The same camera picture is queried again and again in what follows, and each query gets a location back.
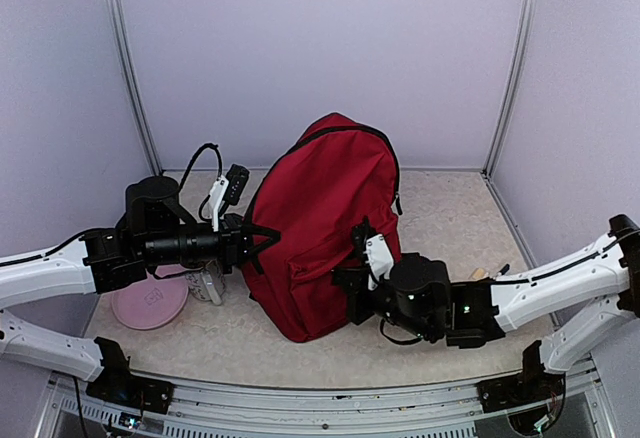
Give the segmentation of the red backpack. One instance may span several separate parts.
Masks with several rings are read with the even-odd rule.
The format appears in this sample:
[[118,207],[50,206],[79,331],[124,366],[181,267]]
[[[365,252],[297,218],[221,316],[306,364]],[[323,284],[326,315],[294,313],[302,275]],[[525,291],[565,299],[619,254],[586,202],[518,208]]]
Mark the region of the red backpack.
[[275,229],[280,239],[260,254],[263,273],[241,271],[280,333],[304,343],[347,324],[346,295],[332,271],[353,266],[351,232],[365,217],[400,256],[396,202],[400,171],[386,135],[330,113],[313,122],[271,167],[244,220]]

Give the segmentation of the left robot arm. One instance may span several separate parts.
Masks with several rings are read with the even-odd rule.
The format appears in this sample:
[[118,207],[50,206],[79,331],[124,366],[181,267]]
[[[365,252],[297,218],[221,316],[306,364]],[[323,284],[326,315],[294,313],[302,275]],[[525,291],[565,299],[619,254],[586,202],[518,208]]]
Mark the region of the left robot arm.
[[179,183],[152,176],[129,186],[124,216],[113,228],[82,231],[62,244],[1,264],[1,355],[65,373],[102,388],[121,403],[140,392],[120,345],[33,325],[10,308],[62,295],[104,294],[145,280],[159,266],[195,269],[218,261],[223,272],[277,243],[279,232],[237,214],[197,221],[179,203]]

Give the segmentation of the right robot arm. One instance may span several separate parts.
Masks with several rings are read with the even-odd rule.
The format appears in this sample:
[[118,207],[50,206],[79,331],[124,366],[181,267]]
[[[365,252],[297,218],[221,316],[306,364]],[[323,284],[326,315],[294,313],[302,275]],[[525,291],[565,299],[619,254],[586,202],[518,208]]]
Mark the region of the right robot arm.
[[546,390],[617,327],[639,316],[639,227],[624,214],[593,243],[544,266],[510,275],[501,270],[476,281],[453,282],[446,264],[418,253],[394,259],[385,238],[367,222],[352,232],[355,267],[336,267],[332,283],[347,296],[347,318],[361,324],[372,315],[397,326],[408,344],[444,340],[474,349],[504,338],[543,315],[579,304],[559,330],[522,354],[511,384],[523,402]]

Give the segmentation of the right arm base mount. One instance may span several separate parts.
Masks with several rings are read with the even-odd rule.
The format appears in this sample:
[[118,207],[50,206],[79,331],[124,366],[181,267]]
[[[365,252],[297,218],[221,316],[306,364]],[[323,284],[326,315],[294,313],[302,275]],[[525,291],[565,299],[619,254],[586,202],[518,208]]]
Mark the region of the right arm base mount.
[[480,381],[477,385],[484,413],[517,408],[561,395],[565,375],[547,375],[525,382],[518,374]]

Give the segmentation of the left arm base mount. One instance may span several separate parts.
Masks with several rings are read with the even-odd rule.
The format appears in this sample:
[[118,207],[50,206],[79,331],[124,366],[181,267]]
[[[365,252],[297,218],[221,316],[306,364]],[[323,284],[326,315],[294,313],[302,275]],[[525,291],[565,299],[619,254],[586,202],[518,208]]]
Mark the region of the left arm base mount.
[[101,375],[89,382],[86,394],[102,401],[166,415],[174,393],[168,381],[137,375]]

